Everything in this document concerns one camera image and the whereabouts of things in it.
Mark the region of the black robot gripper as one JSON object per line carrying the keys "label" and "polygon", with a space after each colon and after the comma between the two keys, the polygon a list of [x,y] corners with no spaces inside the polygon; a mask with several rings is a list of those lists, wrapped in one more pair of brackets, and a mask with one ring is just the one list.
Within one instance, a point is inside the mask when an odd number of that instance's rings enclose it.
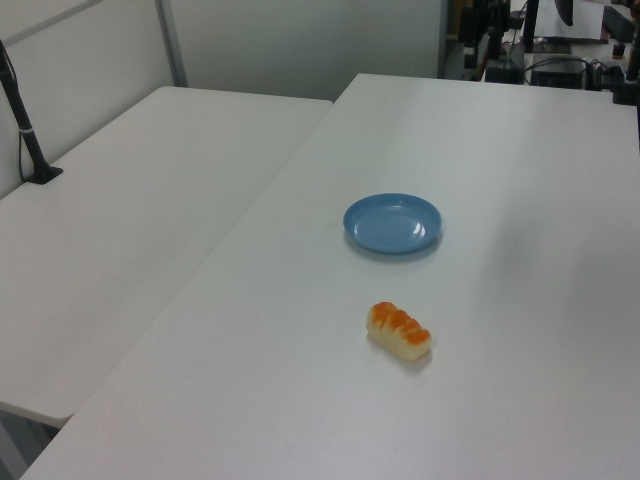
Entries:
{"label": "black robot gripper", "polygon": [[458,35],[463,48],[463,68],[477,67],[477,46],[488,34],[487,59],[498,60],[502,36],[509,30],[511,2],[506,0],[464,1],[460,8]]}

